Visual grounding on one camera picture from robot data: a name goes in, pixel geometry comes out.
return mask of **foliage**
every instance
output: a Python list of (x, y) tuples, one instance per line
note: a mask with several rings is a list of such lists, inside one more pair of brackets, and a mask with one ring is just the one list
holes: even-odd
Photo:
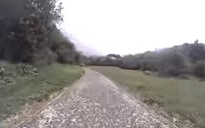
[(58, 0), (0, 0), (0, 60), (76, 63), (79, 53), (57, 28)]
[(174, 46), (142, 54), (126, 55), (118, 59), (89, 58), (89, 65), (118, 66), (123, 69), (157, 71), (160, 76), (187, 78), (194, 75), (205, 79), (205, 44)]

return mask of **field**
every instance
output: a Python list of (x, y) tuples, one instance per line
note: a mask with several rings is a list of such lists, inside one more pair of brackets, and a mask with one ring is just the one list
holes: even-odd
[(116, 67), (91, 68), (139, 94), (145, 103), (158, 104), (169, 115), (180, 115), (181, 119), (190, 120), (196, 127), (205, 128), (205, 81), (160, 78)]
[(5, 69), (15, 74), (16, 83), (0, 86), (0, 121), (19, 112), (27, 103), (47, 100), (50, 94), (72, 84), (83, 74), (78, 66), (60, 64), (40, 68), (37, 75), (29, 77), (19, 76), (15, 65), (6, 65)]

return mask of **dirt path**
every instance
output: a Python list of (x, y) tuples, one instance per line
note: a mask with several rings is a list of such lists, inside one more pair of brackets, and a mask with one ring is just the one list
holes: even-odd
[(99, 73), (86, 75), (19, 128), (176, 128)]

